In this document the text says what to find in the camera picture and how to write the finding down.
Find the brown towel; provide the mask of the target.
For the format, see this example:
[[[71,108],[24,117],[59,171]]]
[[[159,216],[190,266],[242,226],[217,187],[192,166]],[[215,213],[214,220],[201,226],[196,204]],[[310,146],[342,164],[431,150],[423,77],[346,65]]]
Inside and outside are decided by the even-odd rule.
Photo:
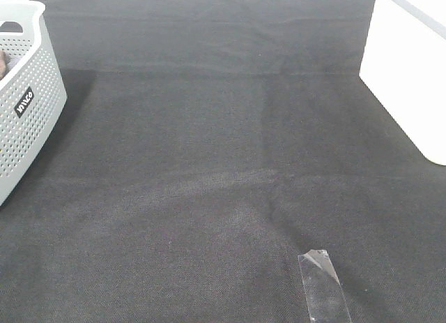
[[[0,50],[0,80],[2,80],[8,73],[9,62],[9,56],[3,50]]]

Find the black table cloth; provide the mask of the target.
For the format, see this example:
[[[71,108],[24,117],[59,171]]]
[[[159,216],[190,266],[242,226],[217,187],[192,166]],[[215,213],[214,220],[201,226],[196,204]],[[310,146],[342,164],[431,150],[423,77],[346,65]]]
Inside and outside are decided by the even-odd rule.
[[[2,322],[445,321],[445,168],[358,76],[374,0],[38,0],[68,99],[1,208]]]

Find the clear tape strip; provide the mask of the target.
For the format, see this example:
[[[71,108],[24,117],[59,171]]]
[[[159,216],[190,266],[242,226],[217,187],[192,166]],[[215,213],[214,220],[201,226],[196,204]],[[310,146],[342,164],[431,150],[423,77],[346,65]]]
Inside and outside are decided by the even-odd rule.
[[[348,322],[351,316],[341,283],[326,250],[298,256],[310,322]]]

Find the grey perforated laundry basket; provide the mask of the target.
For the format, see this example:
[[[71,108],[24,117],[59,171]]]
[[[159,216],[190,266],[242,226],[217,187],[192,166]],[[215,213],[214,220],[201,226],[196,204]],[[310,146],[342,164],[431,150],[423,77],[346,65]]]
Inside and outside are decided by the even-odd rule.
[[[15,60],[1,79],[1,200],[13,191],[39,154],[67,100],[39,1],[1,3],[1,50]]]

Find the white basket with grey rim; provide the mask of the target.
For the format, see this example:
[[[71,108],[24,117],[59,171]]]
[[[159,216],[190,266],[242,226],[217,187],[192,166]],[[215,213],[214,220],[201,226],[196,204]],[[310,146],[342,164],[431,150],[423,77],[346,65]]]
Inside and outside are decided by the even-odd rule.
[[[360,79],[420,153],[445,164],[445,0],[375,0]]]

